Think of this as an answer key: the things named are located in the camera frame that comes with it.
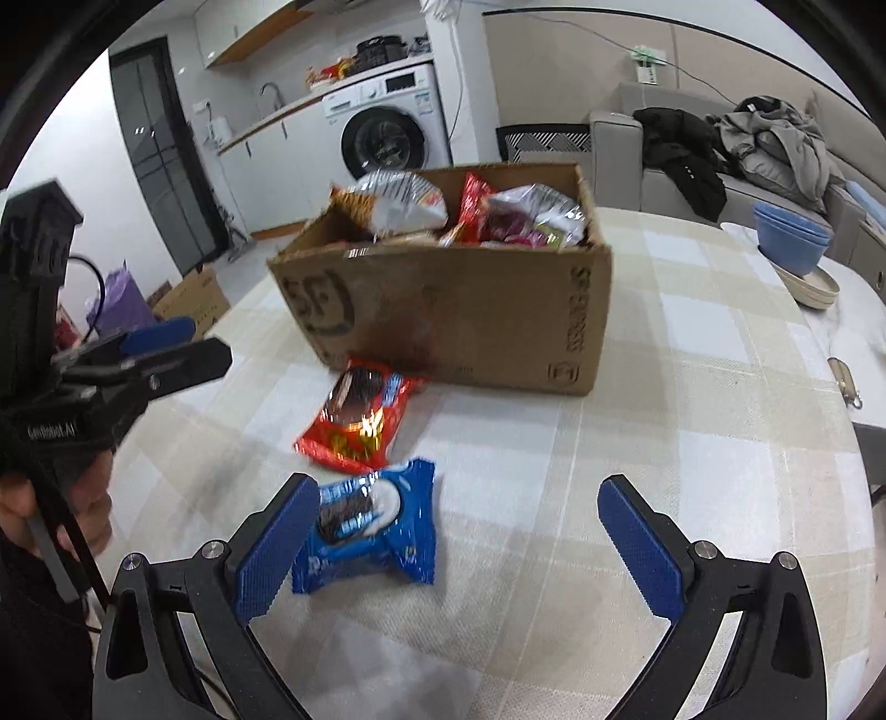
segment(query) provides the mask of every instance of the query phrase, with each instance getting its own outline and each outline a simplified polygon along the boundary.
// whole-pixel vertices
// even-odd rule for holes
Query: human hand
[[[94,555],[111,542],[111,482],[113,454],[103,452],[68,491],[74,516]],[[0,477],[0,529],[16,545],[40,557],[27,519],[37,512],[37,501],[30,481],[21,474]],[[58,528],[58,544],[75,557],[77,553],[64,528]]]

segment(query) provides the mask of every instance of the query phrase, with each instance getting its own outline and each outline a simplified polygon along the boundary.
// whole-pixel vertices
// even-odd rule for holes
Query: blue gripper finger
[[[306,476],[237,567],[233,610],[243,627],[270,609],[319,512],[320,490]]]
[[[197,326],[190,317],[173,317],[163,323],[132,331],[120,343],[120,352],[129,357],[154,353],[190,342],[196,331]]]
[[[597,493],[600,522],[653,615],[677,622],[683,615],[680,568],[655,531],[612,479]]]

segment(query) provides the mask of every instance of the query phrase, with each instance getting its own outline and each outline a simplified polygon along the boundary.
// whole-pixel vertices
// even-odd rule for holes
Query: blue bowl
[[[780,228],[784,230],[790,235],[796,235],[798,238],[803,238],[804,240],[809,240],[816,245],[821,245],[825,249],[828,249],[828,245],[830,245],[830,238],[822,238],[819,235],[811,235],[810,233],[800,230],[799,228],[794,227],[793,225],[788,225],[783,223],[781,220],[776,220],[773,217],[769,217],[768,215],[757,215],[755,214],[758,221],[759,218],[764,218],[767,223],[772,225],[773,227]]]
[[[767,215],[766,213],[759,213],[758,211],[754,211],[754,216],[757,218],[765,218],[767,222],[775,227],[779,227],[785,232],[789,232],[791,235],[797,235],[799,238],[803,238],[805,240],[809,240],[810,242],[815,243],[816,245],[822,245],[827,247],[830,244],[831,237],[833,233],[829,233],[828,235],[819,235],[817,233],[812,233],[802,228],[798,228],[795,225],[791,225],[790,223],[785,223],[778,218],[772,217],[771,215]]]
[[[808,233],[809,235],[815,235],[823,238],[826,241],[829,241],[831,236],[834,234],[824,225],[816,223],[807,217],[799,215],[798,213],[786,210],[784,207],[776,207],[775,205],[769,205],[768,203],[758,203],[754,207],[754,211],[756,213],[759,213],[760,215],[765,215],[766,217],[786,224],[792,228],[797,228],[798,230]]]
[[[780,268],[801,278],[819,264],[828,249],[826,245],[803,237],[796,228],[757,214],[757,240],[760,251]]]

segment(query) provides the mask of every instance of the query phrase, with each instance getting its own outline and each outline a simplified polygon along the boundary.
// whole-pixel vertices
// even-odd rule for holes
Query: cardboard box on floor
[[[228,298],[215,278],[215,270],[206,265],[189,272],[182,282],[158,299],[156,295],[152,295],[152,302],[149,302],[154,315],[163,320],[190,317],[197,325],[194,340],[200,340],[230,310]]]
[[[465,174],[497,190],[549,185],[591,218],[588,247],[348,245],[361,236],[327,209],[268,261],[289,309],[320,360],[348,356],[399,372],[471,385],[585,395],[600,361],[611,250],[578,166],[484,165],[423,170],[458,218]]]

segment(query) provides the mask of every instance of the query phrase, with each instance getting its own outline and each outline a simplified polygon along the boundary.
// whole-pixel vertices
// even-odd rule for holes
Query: wooden shelf
[[[242,62],[254,52],[270,43],[275,37],[298,25],[313,15],[307,10],[299,10],[295,3],[289,3],[245,33],[225,52],[213,60],[209,66],[218,67],[232,62]]]

